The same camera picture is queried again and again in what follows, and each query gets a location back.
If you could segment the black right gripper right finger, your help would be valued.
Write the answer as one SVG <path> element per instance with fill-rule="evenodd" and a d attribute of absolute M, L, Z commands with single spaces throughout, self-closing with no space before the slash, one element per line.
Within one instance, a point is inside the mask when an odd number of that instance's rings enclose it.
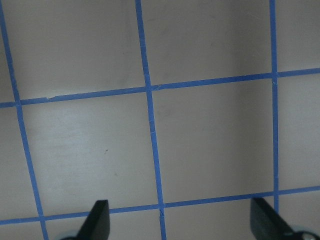
<path fill-rule="evenodd" d="M 256 240 L 293 240 L 294 230 L 260 197 L 250 200 L 250 230 Z"/>

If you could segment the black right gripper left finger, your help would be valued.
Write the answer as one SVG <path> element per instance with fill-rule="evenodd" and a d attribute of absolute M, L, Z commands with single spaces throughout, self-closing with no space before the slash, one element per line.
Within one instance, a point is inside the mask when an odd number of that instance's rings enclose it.
<path fill-rule="evenodd" d="M 107 240 L 110 235 L 108 200 L 97 200 L 75 236 L 76 240 Z"/>

